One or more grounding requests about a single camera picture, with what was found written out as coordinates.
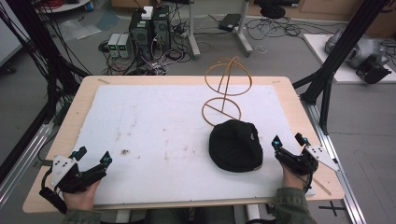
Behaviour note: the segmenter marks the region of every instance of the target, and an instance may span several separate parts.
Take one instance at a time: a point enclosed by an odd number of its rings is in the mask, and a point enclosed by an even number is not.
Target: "black cap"
[[[209,155],[226,171],[243,173],[262,167],[262,146],[254,124],[229,119],[213,128]]]

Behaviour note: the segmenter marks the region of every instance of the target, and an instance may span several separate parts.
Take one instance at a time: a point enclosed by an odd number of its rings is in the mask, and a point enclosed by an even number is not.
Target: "gray floor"
[[[108,13],[106,5],[92,13],[82,8],[57,15],[59,22],[80,19],[83,25],[96,24]],[[196,19],[196,26],[210,18]],[[70,40],[69,47],[82,63],[96,75],[106,68],[106,60],[97,46],[112,33],[127,31],[128,20],[118,20],[106,31],[87,39]],[[205,27],[216,26],[207,22]],[[335,31],[334,27],[326,29]],[[242,64],[253,76],[284,76],[291,82],[315,72],[320,64],[305,42],[296,37],[264,38],[255,41],[247,38],[251,46],[264,46],[267,53],[253,52],[245,57],[234,35],[196,36],[202,56],[197,61],[176,63],[169,66],[167,75],[201,76],[213,60],[219,57],[239,56]],[[35,69],[29,56],[23,51],[10,60],[17,73],[0,75],[0,162],[21,138],[39,110],[46,103],[46,82]],[[396,219],[396,150],[393,140],[396,135],[396,85],[333,85],[329,112],[329,132],[347,178],[355,192],[367,223],[393,223]],[[60,214],[26,214],[21,207],[38,172],[37,163],[27,171],[15,188],[6,205],[0,210],[1,223],[60,223]],[[344,207],[341,202],[333,202]],[[343,210],[319,209],[331,206],[330,202],[310,203],[310,210],[318,223],[349,223]],[[238,213],[239,221],[243,212]],[[106,213],[105,221],[114,221],[115,213]]]

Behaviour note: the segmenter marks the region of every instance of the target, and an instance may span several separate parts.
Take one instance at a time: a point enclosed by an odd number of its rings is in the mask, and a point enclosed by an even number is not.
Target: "desk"
[[[239,22],[239,26],[233,28],[233,31],[236,33],[236,37],[239,39],[242,46],[244,47],[245,52],[247,53],[247,57],[250,56],[251,52],[253,52],[253,48],[250,46],[247,38],[245,37],[245,35],[243,33],[246,17],[248,14],[249,3],[250,3],[250,0],[244,0],[244,4],[242,5],[242,9],[241,9],[241,20]],[[196,60],[201,56],[201,52],[198,48],[198,45],[197,45],[197,42],[196,42],[195,36],[194,36],[194,0],[190,0],[189,14],[190,14],[190,28],[188,31],[188,34],[189,34],[188,37],[189,37],[189,41],[190,41],[193,59]]]
[[[56,154],[68,156],[78,140],[79,131],[84,123],[96,90],[101,85],[205,85],[205,79],[202,76],[197,77],[86,77],[76,98],[71,105],[62,127],[47,156],[52,160]],[[233,84],[246,84],[245,77],[233,77]],[[308,137],[311,144],[319,144],[316,133],[304,112],[294,88],[286,77],[254,77],[253,85],[272,85],[276,91],[277,97],[281,103],[290,129],[293,133],[303,132]],[[38,212],[55,212],[56,209],[50,203],[42,199],[38,192],[40,182],[48,167],[40,170],[35,183],[23,205],[23,211],[26,213]],[[340,182],[331,169],[320,165],[314,175],[317,180],[313,183],[316,195],[308,197],[307,200],[341,200],[344,197],[344,191]],[[115,204],[115,205],[96,205],[96,209],[136,209],[136,208],[154,208],[154,207],[176,207],[176,206],[204,206],[204,205],[221,205],[221,204],[248,204],[248,203],[269,203],[274,197],[252,198],[244,200],[227,200],[227,201],[197,201],[184,203],[140,203],[140,204]]]

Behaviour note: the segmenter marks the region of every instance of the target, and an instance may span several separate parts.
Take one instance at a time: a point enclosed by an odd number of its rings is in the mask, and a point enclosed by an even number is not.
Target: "black pole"
[[[364,32],[369,28],[370,24],[378,16],[386,3],[387,0],[364,0],[319,70],[316,73],[293,83],[294,89],[297,89],[311,82],[306,92],[301,95],[301,99],[311,105],[316,103],[316,100],[323,92],[319,124],[325,134],[328,134],[327,118],[329,113],[332,79],[335,72],[347,58],[349,52],[356,46],[358,41],[364,35]]]
[[[35,61],[40,73],[47,80],[48,102],[40,111],[18,144],[12,149],[5,161],[1,164],[0,182],[3,182],[7,177],[7,174],[22,155],[40,126],[43,123],[48,123],[55,115],[56,104],[60,97],[68,94],[76,94],[79,84],[77,83],[73,73],[80,77],[86,77],[89,75],[64,59],[53,42],[48,29],[44,26],[43,22],[37,15],[37,12],[30,0],[6,1],[20,21],[26,33],[30,36],[31,41],[34,43],[38,52],[33,51],[32,48],[24,41],[4,12],[0,12],[0,17],[11,32],[20,40],[22,46]],[[36,57],[37,54],[40,55],[40,58],[42,57],[45,60],[43,61],[43,64],[40,64],[38,61]]]

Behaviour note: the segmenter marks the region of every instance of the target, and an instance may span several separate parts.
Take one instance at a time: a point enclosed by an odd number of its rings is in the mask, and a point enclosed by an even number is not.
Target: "green sleeve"
[[[62,224],[98,224],[101,213],[82,210],[67,210]]]
[[[300,189],[278,189],[275,210],[276,224],[317,223],[311,217],[305,194]]]

